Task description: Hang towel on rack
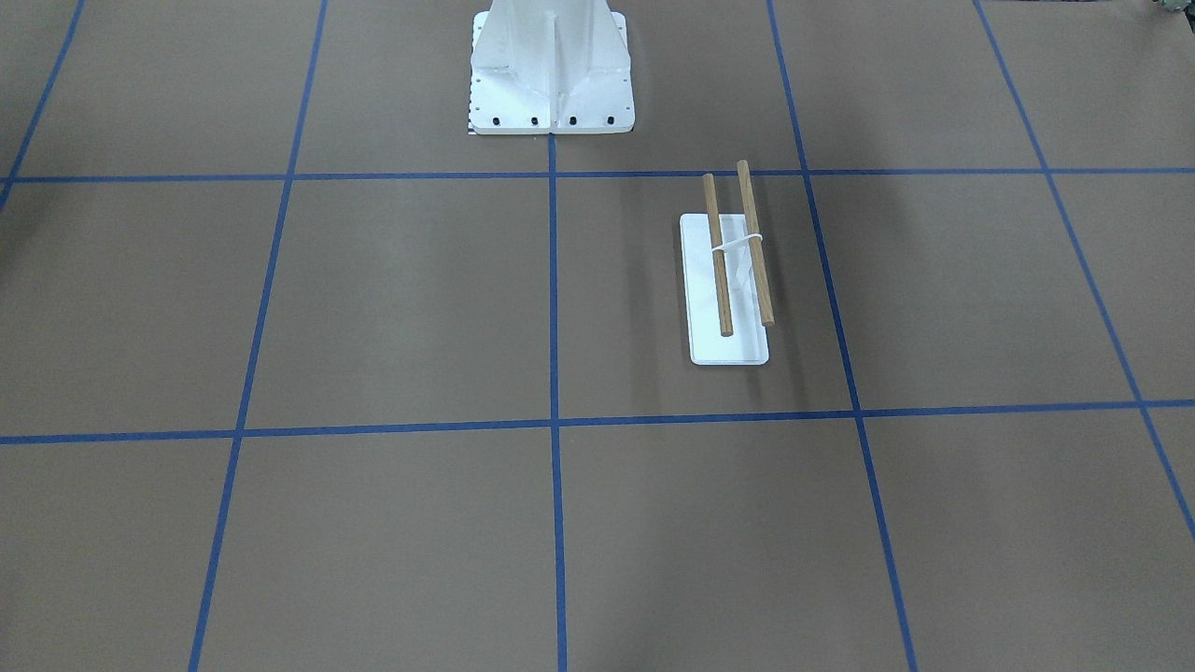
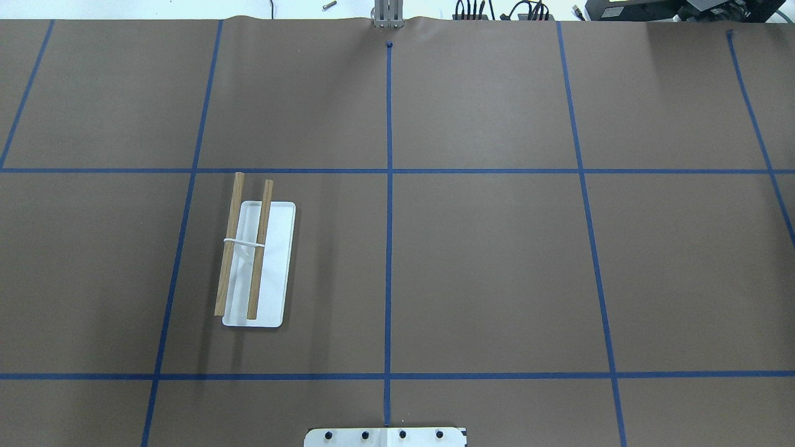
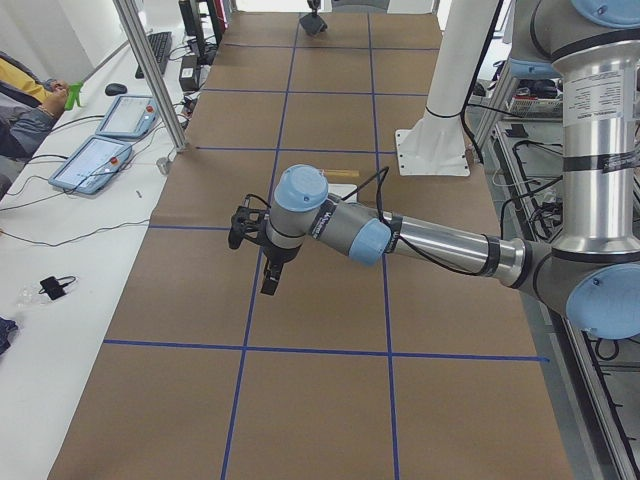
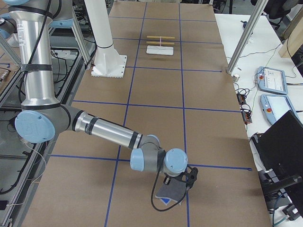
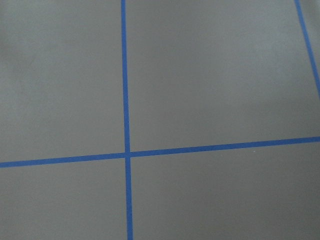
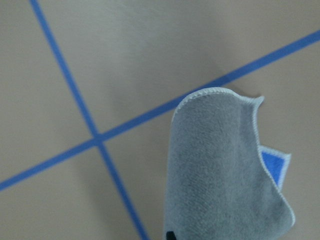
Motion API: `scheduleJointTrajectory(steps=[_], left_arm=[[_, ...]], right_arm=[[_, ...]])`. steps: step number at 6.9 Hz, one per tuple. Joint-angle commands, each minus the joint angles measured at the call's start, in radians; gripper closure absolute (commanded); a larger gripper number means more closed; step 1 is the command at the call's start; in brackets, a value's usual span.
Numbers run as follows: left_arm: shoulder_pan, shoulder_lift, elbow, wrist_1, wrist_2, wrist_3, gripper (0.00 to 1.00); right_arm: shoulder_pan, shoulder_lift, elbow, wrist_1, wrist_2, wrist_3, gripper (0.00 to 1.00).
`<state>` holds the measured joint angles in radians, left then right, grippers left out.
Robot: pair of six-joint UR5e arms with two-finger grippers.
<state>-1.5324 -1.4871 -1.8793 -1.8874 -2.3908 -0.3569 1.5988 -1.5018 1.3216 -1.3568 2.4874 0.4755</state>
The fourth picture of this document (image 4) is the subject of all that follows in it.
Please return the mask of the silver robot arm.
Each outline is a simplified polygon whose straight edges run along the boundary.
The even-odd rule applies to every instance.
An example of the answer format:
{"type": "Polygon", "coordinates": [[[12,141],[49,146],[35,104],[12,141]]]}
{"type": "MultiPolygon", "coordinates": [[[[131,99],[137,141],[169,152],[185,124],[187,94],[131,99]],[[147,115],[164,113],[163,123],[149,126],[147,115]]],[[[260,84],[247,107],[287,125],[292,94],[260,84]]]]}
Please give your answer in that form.
{"type": "Polygon", "coordinates": [[[26,97],[15,118],[18,134],[32,143],[43,143],[64,131],[83,131],[131,152],[131,168],[164,173],[182,180],[187,174],[187,155],[178,148],[165,151],[154,135],[143,135],[83,110],[63,105],[53,85],[49,25],[72,20],[70,0],[9,0],[9,16],[15,21],[26,97]]]}

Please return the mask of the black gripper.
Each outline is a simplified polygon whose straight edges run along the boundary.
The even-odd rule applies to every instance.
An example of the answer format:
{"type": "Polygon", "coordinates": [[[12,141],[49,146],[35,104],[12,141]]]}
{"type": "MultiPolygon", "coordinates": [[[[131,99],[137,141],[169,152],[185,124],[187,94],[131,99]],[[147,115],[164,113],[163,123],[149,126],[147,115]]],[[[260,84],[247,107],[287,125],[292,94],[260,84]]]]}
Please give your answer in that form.
{"type": "Polygon", "coordinates": [[[186,183],[187,181],[186,180],[183,180],[183,177],[184,177],[185,174],[180,174],[178,176],[170,176],[168,174],[165,174],[165,178],[164,178],[164,184],[165,185],[169,185],[170,181],[171,180],[177,180],[179,182],[183,182],[183,183],[186,183]]]}

